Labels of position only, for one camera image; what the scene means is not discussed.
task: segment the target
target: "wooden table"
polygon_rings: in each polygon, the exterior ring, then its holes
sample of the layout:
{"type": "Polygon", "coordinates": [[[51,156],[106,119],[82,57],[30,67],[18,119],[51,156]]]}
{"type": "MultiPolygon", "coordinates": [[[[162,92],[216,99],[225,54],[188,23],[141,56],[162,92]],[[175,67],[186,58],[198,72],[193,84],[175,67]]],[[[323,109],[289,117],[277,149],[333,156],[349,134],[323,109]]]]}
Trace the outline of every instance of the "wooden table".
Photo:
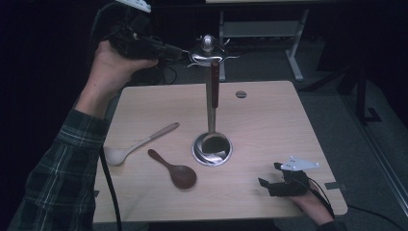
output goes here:
{"type": "MultiPolygon", "coordinates": [[[[173,122],[180,127],[134,151],[119,167],[110,167],[124,221],[286,218],[301,216],[291,201],[270,197],[258,177],[282,182],[273,163],[290,156],[319,162],[309,177],[335,182],[319,141],[291,82],[220,84],[217,130],[233,144],[231,158],[205,167],[191,154],[192,141],[207,131],[204,85],[127,88],[118,102],[105,145],[126,148],[173,122]],[[236,97],[243,90],[247,97],[236,97]],[[171,183],[167,169],[147,155],[155,149],[165,160],[197,173],[189,190],[171,183]]],[[[113,202],[102,167],[95,189],[95,222],[115,221],[113,202]]],[[[336,215],[346,213],[340,190],[325,190],[336,215]]]]}

